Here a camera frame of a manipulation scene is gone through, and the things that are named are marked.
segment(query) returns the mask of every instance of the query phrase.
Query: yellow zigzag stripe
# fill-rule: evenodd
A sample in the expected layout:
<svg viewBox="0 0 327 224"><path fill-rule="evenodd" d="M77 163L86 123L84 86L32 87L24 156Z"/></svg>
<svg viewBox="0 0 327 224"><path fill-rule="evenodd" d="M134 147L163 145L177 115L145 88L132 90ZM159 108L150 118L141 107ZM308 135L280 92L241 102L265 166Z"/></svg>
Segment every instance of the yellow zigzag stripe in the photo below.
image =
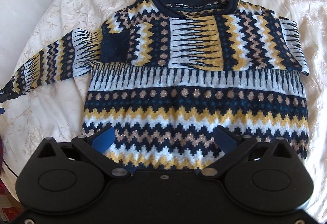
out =
<svg viewBox="0 0 327 224"><path fill-rule="evenodd" d="M189 159L185 158L182 162L178 160L178 158L173 158L172 160L167 160L166 156L162 156L156 160L155 155L150 155L149 157L145 157L143 154L133 155L128 153L120 153L119 155L115 155L114 152L108 151L105 153L105 156L112 159L114 162L118 163L122 161L124 164L132 162L134 166L143 163L145 166L149 166L150 164L156 169L159 165L164 165L165 169L170 169L172 166L176 166L178 170L182 168L189 168L189 169L196 169L200 168L203 169L209 166L213 161L208 160L207 162L203 162L200 159L197 159L195 163L192 163Z"/></svg>
<svg viewBox="0 0 327 224"><path fill-rule="evenodd" d="M238 110L236 114L233 114L231 110L228 110L226 114L221 114L220 110L216 110L214 114L210 114L208 109L203 110L202 113L198 113L195 108L192 108L189 112L185 110L182 106L178 110L174 108L170 108L168 112L165 111L164 108L159 108L157 111L153 111L152 107L148 107L146 111L143 111L142 108L138 108L136 111L133 111L131 108L128 110L120 109L119 111L115 111L115 109L111 109L109 112L106 110L102 110L100 113L94 109L90 112L88 109L85 109L85 117L88 119L96 118L104 119L108 117L112 118L142 118L142 119L174 119L177 120L179 116L183 116L185 120L189 120L190 118L195 118L197 122L206 119L206 121L211 123L216 123L217 120L220 123L224 123L227 119L230 120L231 124L241 121L242 124L246 124L248 120L251 120L253 123L262 122L264 125L271 123L272 125L280 124L281 127L286 125L296 125L298 128L300 127L308 127L308 120L302 116L301 119L297 117L290 118L288 115L285 118L282 118L281 114L277 114L276 117L269 112L266 116L264 116L262 111L259 111L256 115L252 114L252 111L249 110L247 114L243 114L242 110Z"/></svg>
<svg viewBox="0 0 327 224"><path fill-rule="evenodd" d="M151 36L153 36L153 33L150 31L150 28L153 27L150 23L142 23L139 24L140 31L138 32L141 35L140 40L138 40L140 43L137 47L139 47L139 56L137 61L135 62L136 66L143 66L150 62L151 56L149 55L152 48L149 47L149 45L153 42L152 39L150 39Z"/></svg>
<svg viewBox="0 0 327 224"><path fill-rule="evenodd" d="M116 14L108 19L105 24L108 25L109 33L111 34L120 33L123 30L119 27L120 21L118 21L118 16Z"/></svg>
<svg viewBox="0 0 327 224"><path fill-rule="evenodd" d="M14 74L14 77L13 77L13 86L12 86L12 90L14 91L14 92L17 92L18 94L19 94L19 92L20 92L20 89L19 89L19 87L18 87L18 77L19 77L19 75L18 75L18 70L15 72L15 74Z"/></svg>
<svg viewBox="0 0 327 224"><path fill-rule="evenodd" d="M138 3L132 9L127 9L127 11L129 14L137 15L138 13L142 13L141 11L143 11L143 9L151 9L152 7L153 7L153 2L151 0L149 2L144 0L141 3Z"/></svg>
<svg viewBox="0 0 327 224"><path fill-rule="evenodd" d="M246 65L246 61L244 58L241 57L242 50L238 48L238 46L241 44L241 42L237 39L239 36L239 31L237 30L236 26L233 24L234 18L229 15L224 16L227 21L225 22L225 25L229 27L227 30L228 33L230 33L232 36L229 38L230 41L233 41L234 43L231 45L231 48L235 51L235 53L232 55L234 59L237 60L237 64L233 66L234 71L239 71L242 67Z"/></svg>
<svg viewBox="0 0 327 224"><path fill-rule="evenodd" d="M251 5L241 0L239 0L238 2L238 8L240 7L243 7L248 12L261 12L261 6L254 5L254 4Z"/></svg>

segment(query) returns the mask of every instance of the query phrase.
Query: sweater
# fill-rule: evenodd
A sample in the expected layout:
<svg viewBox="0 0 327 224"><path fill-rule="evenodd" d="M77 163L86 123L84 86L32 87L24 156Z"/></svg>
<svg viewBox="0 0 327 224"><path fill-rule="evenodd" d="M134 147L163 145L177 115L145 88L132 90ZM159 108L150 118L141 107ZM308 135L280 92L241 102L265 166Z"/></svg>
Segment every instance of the sweater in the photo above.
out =
<svg viewBox="0 0 327 224"><path fill-rule="evenodd" d="M294 21L241 0L137 0L93 32L75 29L19 68L23 95L91 73L81 134L112 126L105 155L137 168L202 169L224 153L222 125L260 142L285 137L300 157L309 69Z"/></svg>

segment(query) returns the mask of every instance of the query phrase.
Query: blue gripper pad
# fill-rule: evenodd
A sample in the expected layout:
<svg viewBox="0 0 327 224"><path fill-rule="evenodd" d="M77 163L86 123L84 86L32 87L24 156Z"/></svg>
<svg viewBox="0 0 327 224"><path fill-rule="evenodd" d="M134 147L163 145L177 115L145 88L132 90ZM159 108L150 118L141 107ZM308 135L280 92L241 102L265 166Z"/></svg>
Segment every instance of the blue gripper pad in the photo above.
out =
<svg viewBox="0 0 327 224"><path fill-rule="evenodd" d="M105 130L92 140L91 147L103 154L115 142L115 129L113 127Z"/></svg>

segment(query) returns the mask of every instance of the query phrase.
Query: metal screw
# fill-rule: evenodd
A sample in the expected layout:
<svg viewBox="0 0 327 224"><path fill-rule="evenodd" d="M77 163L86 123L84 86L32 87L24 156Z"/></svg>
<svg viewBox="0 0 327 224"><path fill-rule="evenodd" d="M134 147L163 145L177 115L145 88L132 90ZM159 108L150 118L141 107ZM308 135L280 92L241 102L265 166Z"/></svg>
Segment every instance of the metal screw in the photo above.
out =
<svg viewBox="0 0 327 224"><path fill-rule="evenodd" d="M35 224L34 223L34 221L33 220L31 220L31 219L26 219L25 221L24 221L24 224Z"/></svg>
<svg viewBox="0 0 327 224"><path fill-rule="evenodd" d="M218 174L218 171L214 168L204 168L201 170L202 175L204 176L215 176Z"/></svg>
<svg viewBox="0 0 327 224"><path fill-rule="evenodd" d="M169 176L168 175L161 175L160 178L161 178L161 180L168 180Z"/></svg>
<svg viewBox="0 0 327 224"><path fill-rule="evenodd" d="M123 177L126 176L128 171L123 168L115 168L111 171L111 174L116 176L116 177Z"/></svg>

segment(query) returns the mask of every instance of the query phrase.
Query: sweater sleeve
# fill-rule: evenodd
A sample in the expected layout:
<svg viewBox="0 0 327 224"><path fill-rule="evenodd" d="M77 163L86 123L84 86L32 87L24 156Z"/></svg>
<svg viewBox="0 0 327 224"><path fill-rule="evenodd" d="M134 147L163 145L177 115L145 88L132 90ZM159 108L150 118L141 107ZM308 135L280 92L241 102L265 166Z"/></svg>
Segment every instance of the sweater sleeve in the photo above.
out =
<svg viewBox="0 0 327 224"><path fill-rule="evenodd" d="M294 59L301 65L302 74L309 75L310 71L301 47L300 34L296 22L279 16L279 23L287 48Z"/></svg>
<svg viewBox="0 0 327 224"><path fill-rule="evenodd" d="M14 73L4 92L15 95L7 99L24 95L38 86L88 73L89 62L99 60L101 41L101 29L95 33L75 29L43 48Z"/></svg>

